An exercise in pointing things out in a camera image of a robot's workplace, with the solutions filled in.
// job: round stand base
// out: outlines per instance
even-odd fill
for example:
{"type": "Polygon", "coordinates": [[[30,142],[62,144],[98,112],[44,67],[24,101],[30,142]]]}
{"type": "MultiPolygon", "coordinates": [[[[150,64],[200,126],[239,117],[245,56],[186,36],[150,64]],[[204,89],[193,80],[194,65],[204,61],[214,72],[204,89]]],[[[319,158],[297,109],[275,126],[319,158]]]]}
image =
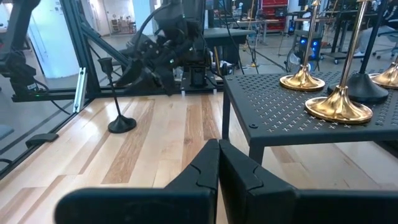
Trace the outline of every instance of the round stand base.
{"type": "MultiPolygon", "coordinates": [[[[337,85],[339,83],[329,85],[328,93],[332,93],[337,85]]],[[[373,83],[368,74],[352,75],[347,80],[347,87],[349,99],[360,103],[382,103],[388,97],[388,91],[373,83]]]]}
{"type": "Polygon", "coordinates": [[[121,134],[134,129],[137,126],[135,119],[119,115],[114,121],[108,124],[108,131],[114,134],[121,134]]]}

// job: concrete floor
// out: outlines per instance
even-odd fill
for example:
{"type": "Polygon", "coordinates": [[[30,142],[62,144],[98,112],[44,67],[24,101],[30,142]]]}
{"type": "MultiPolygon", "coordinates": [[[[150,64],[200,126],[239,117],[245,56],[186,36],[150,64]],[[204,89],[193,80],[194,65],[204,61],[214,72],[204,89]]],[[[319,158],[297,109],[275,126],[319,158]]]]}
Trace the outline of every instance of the concrete floor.
{"type": "MultiPolygon", "coordinates": [[[[351,33],[348,33],[347,40],[345,41],[345,47],[348,48],[349,38],[351,33]]],[[[117,36],[117,37],[104,37],[104,40],[111,44],[115,49],[123,49],[125,43],[130,39],[129,36],[117,36]]],[[[333,41],[333,34],[326,34],[324,40],[333,41]]],[[[293,37],[283,37],[281,35],[268,35],[267,45],[259,44],[257,51],[267,58],[271,59],[275,63],[284,67],[284,61],[286,60],[286,54],[292,47],[293,37]]],[[[384,49],[392,47],[394,44],[390,43],[385,37],[380,37],[376,40],[373,50],[384,49]]],[[[98,46],[93,44],[93,48],[98,52],[100,57],[108,57],[107,53],[101,50],[98,46]]],[[[37,68],[36,79],[43,81],[49,86],[49,88],[75,88],[76,87],[76,76],[68,78],[58,79],[47,79],[41,74],[39,66],[35,61],[34,54],[32,52],[26,52],[28,63],[37,68]]],[[[243,65],[251,63],[251,56],[248,52],[240,51],[240,56],[243,65]]],[[[102,73],[99,63],[97,62],[96,56],[93,54],[93,59],[96,66],[98,79],[101,81],[101,86],[108,84],[105,75],[102,73]]],[[[387,68],[391,63],[389,54],[382,56],[380,60],[371,57],[368,70],[379,70],[380,68],[387,68]]],[[[270,60],[257,55],[257,63],[260,65],[260,73],[282,73],[284,72],[279,66],[275,65],[270,60]]],[[[344,61],[341,61],[338,65],[333,63],[331,58],[325,58],[320,62],[321,71],[342,71],[344,61]]],[[[361,66],[360,59],[354,59],[351,71],[359,70],[361,66]]],[[[254,74],[256,69],[247,68],[245,74],[254,74]]],[[[0,157],[6,159],[15,159],[21,153],[26,150],[25,141],[31,136],[40,133],[47,133],[57,124],[61,123],[65,118],[68,117],[65,113],[62,113],[50,102],[29,102],[29,103],[13,103],[11,96],[14,93],[7,78],[0,76],[0,86],[2,92],[0,92],[0,124],[6,124],[15,129],[15,131],[0,141],[0,157]]],[[[71,101],[58,101],[60,106],[64,107],[67,111],[72,111],[71,101]]],[[[4,168],[5,164],[0,163],[0,169],[4,168]]]]}

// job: black mesh tabletop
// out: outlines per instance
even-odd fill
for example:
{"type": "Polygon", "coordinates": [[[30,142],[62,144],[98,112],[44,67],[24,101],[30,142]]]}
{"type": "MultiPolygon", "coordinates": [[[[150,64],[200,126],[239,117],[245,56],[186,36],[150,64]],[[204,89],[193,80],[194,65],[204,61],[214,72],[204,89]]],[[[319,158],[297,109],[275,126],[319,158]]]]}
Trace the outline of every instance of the black mesh tabletop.
{"type": "Polygon", "coordinates": [[[323,91],[318,92],[282,88],[279,78],[284,75],[234,75],[224,82],[250,146],[398,139],[398,91],[390,90],[388,99],[380,105],[367,105],[374,113],[368,124],[331,123],[307,114],[304,103],[327,96],[327,86],[338,82],[341,72],[314,74],[326,82],[323,91]]]}

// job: wooden floor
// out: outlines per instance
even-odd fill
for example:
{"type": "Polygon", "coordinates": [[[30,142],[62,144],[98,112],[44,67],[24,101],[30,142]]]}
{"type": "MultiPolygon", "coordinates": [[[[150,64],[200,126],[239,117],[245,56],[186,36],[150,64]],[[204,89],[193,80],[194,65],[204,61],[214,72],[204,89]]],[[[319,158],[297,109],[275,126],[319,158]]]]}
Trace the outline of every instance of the wooden floor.
{"type": "MultiPolygon", "coordinates": [[[[110,134],[106,127],[116,117],[112,99],[92,102],[54,143],[0,181],[1,224],[52,223],[57,201],[83,187],[163,187],[206,140],[220,138],[222,95],[119,101],[123,113],[137,119],[137,128],[110,134]]],[[[230,138],[248,153],[234,114],[230,138]]],[[[398,160],[372,142],[267,147],[262,165],[303,189],[398,189],[398,160]]],[[[218,223],[226,223],[220,202],[218,223]]]]}

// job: gold stanchion base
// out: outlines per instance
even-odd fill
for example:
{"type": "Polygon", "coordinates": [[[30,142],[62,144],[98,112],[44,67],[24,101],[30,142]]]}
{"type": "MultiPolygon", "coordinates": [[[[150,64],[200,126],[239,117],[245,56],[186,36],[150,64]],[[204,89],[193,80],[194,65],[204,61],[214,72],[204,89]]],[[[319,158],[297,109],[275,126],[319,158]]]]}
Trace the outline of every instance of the gold stanchion base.
{"type": "Polygon", "coordinates": [[[312,98],[305,102],[305,110],[317,118],[343,124],[363,124],[371,120],[373,112],[367,106],[351,102],[347,87],[336,86],[329,97],[312,98]]]}
{"type": "Polygon", "coordinates": [[[383,73],[369,74],[371,80],[384,88],[398,89],[398,64],[392,62],[383,73]]]}
{"type": "Polygon", "coordinates": [[[301,65],[300,71],[295,75],[287,75],[280,78],[282,87],[299,91],[318,91],[325,86],[325,82],[319,78],[311,77],[308,66],[301,65]]]}

